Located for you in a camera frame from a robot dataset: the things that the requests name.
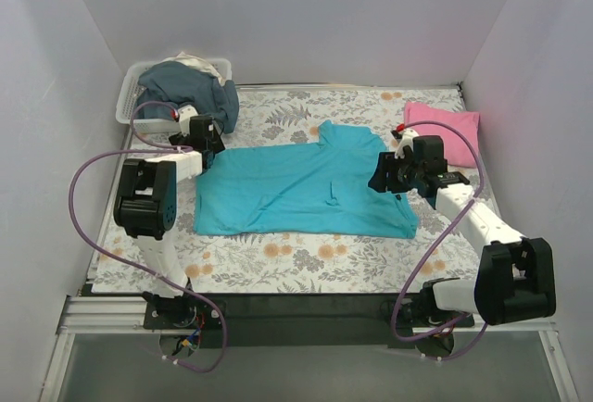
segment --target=gray floor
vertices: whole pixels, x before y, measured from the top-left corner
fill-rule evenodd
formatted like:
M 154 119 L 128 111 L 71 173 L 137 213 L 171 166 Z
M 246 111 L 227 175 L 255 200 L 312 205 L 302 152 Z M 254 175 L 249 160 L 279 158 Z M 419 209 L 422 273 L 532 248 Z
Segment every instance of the gray floor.
M 473 336 L 456 334 L 458 346 Z M 443 364 L 378 346 L 252 347 L 231 349 L 216 371 L 196 375 L 157 352 L 152 334 L 77 335 L 59 400 L 560 400 L 537 333 L 486 333 L 467 356 Z M 192 360 L 206 364 L 217 353 Z

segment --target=teal shirt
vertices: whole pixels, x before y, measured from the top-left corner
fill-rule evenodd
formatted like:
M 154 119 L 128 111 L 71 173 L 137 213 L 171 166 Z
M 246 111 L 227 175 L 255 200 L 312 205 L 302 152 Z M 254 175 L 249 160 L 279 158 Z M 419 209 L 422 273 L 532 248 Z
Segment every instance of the teal shirt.
M 407 197 L 367 185 L 385 150 L 370 129 L 329 120 L 317 144 L 227 149 L 196 179 L 196 232 L 413 238 L 418 219 Z

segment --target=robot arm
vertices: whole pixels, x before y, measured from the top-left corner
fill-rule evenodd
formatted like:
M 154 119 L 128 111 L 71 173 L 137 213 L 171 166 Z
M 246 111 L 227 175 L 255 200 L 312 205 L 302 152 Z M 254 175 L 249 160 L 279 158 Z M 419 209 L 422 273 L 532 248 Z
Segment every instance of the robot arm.
M 421 137 L 412 129 L 394 136 L 400 141 L 397 152 L 379 156 L 369 187 L 394 194 L 416 189 L 435 210 L 456 219 L 473 199 L 473 188 L 459 172 L 448 172 L 442 139 Z M 428 312 L 477 313 L 491 325 L 554 313 L 552 254 L 545 240 L 524 237 L 480 202 L 473 204 L 458 229 L 480 256 L 477 277 L 425 283 L 421 297 Z
M 116 194 L 114 220 L 133 238 L 146 266 L 185 287 L 187 277 L 177 258 L 175 231 L 171 231 L 177 214 L 177 183 L 207 170 L 224 145 L 212 118 L 197 116 L 193 107 L 179 110 L 179 122 L 181 132 L 171 139 L 174 144 L 191 145 L 195 150 L 126 159 Z M 155 286 L 152 291 L 156 295 L 182 295 L 161 281 L 156 281 Z

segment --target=laundry basket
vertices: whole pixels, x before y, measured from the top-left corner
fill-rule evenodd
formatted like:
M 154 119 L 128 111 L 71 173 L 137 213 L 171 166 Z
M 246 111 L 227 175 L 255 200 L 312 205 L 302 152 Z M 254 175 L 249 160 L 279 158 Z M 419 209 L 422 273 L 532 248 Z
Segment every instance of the laundry basket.
M 221 74 L 222 78 L 230 80 L 232 77 L 231 63 L 228 59 L 213 57 L 207 61 Z M 122 124 L 129 124 L 132 112 L 136 107 L 136 99 L 142 92 L 142 87 L 138 85 L 138 78 L 145 71 L 150 69 L 160 61 L 137 62 L 128 69 L 123 85 L 121 86 L 120 98 L 115 110 L 115 119 Z M 135 119 L 134 127 L 140 133 L 162 133 L 178 132 L 179 124 L 168 119 Z

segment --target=flower pattern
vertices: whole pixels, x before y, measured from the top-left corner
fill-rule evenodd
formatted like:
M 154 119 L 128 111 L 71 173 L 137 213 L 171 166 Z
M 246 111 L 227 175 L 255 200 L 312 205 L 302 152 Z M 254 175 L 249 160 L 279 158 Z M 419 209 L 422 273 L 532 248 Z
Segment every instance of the flower pattern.
M 316 142 L 318 126 L 331 119 L 336 124 L 367 126 L 393 150 L 389 131 L 403 121 L 406 101 L 463 110 L 456 89 L 239 89 L 239 99 L 241 113 L 236 129 L 222 136 L 228 148 Z M 149 138 L 166 144 L 166 136 Z M 132 147 L 145 148 L 136 140 Z M 460 170 L 473 186 L 477 185 L 477 170 Z M 193 230 L 195 188 L 194 181 L 178 184 L 173 230 L 182 267 L 193 289 L 203 293 L 394 293 L 448 225 L 447 219 L 410 193 L 410 205 L 420 219 L 412 240 L 296 232 L 197 235 Z M 482 197 L 497 210 L 487 183 Z M 132 239 L 113 220 L 103 246 L 123 258 L 144 263 Z M 94 264 L 94 292 L 140 293 L 152 288 L 153 279 L 144 272 L 107 257 L 98 260 Z M 430 258 L 411 291 L 439 277 L 473 278 L 477 266 L 472 247 L 460 234 L 453 233 Z

